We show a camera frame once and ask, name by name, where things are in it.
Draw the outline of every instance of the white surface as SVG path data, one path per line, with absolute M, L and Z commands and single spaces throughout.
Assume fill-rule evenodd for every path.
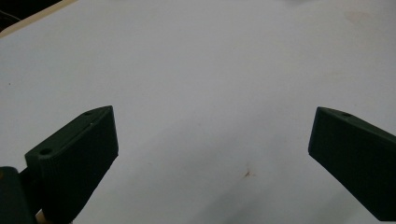
M 395 11 L 80 0 L 0 39 L 0 164 L 114 105 L 120 156 L 77 224 L 377 223 L 307 146 L 319 105 L 396 133 Z

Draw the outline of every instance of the dark floor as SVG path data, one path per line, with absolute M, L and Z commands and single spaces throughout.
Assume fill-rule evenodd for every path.
M 0 32 L 61 0 L 0 0 Z

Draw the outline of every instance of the beige edge trim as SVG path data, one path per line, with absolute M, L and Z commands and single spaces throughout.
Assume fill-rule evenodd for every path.
M 17 31 L 17 30 L 29 25 L 30 23 L 32 23 L 34 21 L 38 21 L 41 18 L 43 18 L 45 16 L 48 16 L 49 14 L 51 14 L 51 13 L 53 13 L 53 12 L 63 8 L 63 7 L 65 7 L 65 6 L 69 5 L 69 4 L 72 4 L 72 3 L 76 2 L 76 1 L 77 0 L 63 0 L 63 1 L 60 1 L 60 2 L 54 4 L 54 5 L 50 6 L 50 7 L 47 7 L 45 9 L 37 12 L 36 14 L 34 14 L 34 15 L 24 19 L 24 20 L 18 21 L 17 23 L 15 23 L 15 24 L 13 24 L 11 26 L 8 26 L 6 29 L 4 29 L 0 33 L 0 38 L 3 37 L 3 36 L 9 35 L 9 34 L 15 32 L 15 31 Z

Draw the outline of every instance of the white table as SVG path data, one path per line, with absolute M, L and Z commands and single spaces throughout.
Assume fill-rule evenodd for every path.
M 79 0 L 0 39 L 0 165 L 113 105 L 120 156 L 77 224 L 378 223 L 307 147 L 319 105 L 396 133 L 395 11 Z

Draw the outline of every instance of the screw hole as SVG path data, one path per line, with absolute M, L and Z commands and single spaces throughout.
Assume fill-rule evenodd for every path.
M 44 148 L 44 149 L 41 149 L 40 155 L 45 156 L 45 155 L 50 154 L 51 152 L 52 152 L 52 149 L 50 149 L 50 148 Z
M 348 113 L 343 113 L 343 116 L 349 118 L 349 117 L 351 117 L 352 115 L 350 115 L 350 114 L 348 114 Z

